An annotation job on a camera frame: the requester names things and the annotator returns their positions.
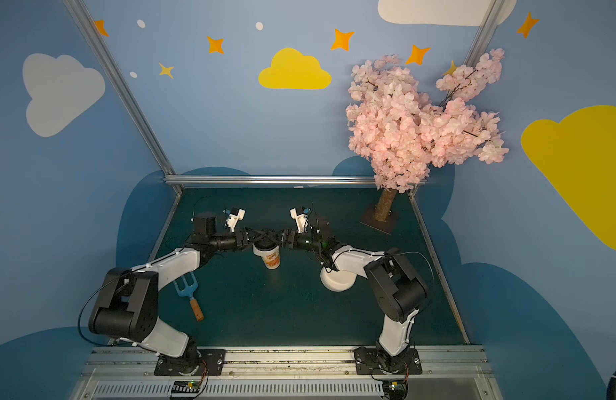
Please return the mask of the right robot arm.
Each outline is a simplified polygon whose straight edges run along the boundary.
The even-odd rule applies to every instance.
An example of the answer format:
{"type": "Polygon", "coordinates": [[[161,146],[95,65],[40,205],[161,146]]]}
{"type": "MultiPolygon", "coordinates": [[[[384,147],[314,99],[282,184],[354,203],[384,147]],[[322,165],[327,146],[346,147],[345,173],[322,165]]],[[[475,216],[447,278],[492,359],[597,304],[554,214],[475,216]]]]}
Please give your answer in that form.
{"type": "Polygon", "coordinates": [[[333,292],[344,292],[365,278],[384,313],[378,353],[389,360],[410,347],[412,325],[428,298],[428,288],[406,255],[397,249],[372,252],[338,241],[324,228],[265,231],[253,248],[288,248],[314,253],[321,265],[321,281],[333,292]]]}

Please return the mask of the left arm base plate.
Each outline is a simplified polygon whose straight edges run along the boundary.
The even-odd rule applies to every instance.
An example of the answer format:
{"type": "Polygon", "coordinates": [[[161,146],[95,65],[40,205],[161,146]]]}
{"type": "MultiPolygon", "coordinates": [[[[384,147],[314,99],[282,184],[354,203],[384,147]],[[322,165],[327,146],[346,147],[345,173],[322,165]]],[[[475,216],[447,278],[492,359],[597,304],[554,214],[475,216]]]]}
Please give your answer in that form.
{"type": "Polygon", "coordinates": [[[198,348],[196,351],[185,351],[180,358],[160,355],[154,370],[155,376],[164,377],[197,377],[220,376],[226,358],[226,350],[222,348],[198,348]]]}

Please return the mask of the paper milk tea cup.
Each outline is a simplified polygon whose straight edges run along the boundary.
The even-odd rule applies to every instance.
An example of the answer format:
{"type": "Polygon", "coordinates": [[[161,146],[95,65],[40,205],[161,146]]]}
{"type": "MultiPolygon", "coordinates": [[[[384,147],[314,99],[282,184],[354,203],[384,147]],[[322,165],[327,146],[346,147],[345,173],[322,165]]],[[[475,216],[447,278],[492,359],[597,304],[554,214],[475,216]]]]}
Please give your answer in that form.
{"type": "Polygon", "coordinates": [[[280,248],[277,245],[266,248],[253,246],[253,253],[262,259],[268,269],[277,269],[281,265],[280,248]]]}

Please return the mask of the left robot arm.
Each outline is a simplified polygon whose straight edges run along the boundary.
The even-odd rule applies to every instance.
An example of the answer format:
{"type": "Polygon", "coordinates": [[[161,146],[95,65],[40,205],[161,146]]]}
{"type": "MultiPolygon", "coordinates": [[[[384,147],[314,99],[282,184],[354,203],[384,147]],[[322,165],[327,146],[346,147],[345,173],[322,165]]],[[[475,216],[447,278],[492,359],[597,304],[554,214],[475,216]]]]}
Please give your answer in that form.
{"type": "Polygon", "coordinates": [[[231,213],[226,220],[228,230],[219,232],[214,213],[199,213],[191,220],[193,231],[181,247],[151,263],[110,270],[92,295],[96,301],[88,321],[90,332],[131,343],[164,358],[198,358],[197,346],[190,336],[159,318],[160,291],[203,267],[217,253],[282,245],[286,238],[283,231],[237,228],[240,216],[241,210],[231,213]]]}

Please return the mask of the black plastic cup lid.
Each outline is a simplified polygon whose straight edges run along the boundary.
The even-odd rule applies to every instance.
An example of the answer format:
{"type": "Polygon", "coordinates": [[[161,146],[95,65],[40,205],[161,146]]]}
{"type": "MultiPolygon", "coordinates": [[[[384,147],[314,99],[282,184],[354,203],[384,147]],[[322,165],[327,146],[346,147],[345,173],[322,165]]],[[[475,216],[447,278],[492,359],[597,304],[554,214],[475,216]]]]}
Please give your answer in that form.
{"type": "Polygon", "coordinates": [[[253,251],[255,253],[270,252],[276,248],[278,248],[278,244],[269,238],[262,238],[253,243],[253,251]]]}

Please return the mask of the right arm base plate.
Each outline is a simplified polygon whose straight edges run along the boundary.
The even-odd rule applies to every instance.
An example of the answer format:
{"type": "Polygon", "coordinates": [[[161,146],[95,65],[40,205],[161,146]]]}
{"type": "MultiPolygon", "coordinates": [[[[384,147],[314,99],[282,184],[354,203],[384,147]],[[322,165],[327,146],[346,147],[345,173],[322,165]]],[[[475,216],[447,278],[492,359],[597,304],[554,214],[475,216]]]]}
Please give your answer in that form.
{"type": "Polygon", "coordinates": [[[353,350],[358,375],[421,375],[422,365],[418,351],[406,348],[396,356],[381,348],[359,347],[353,350]]]}

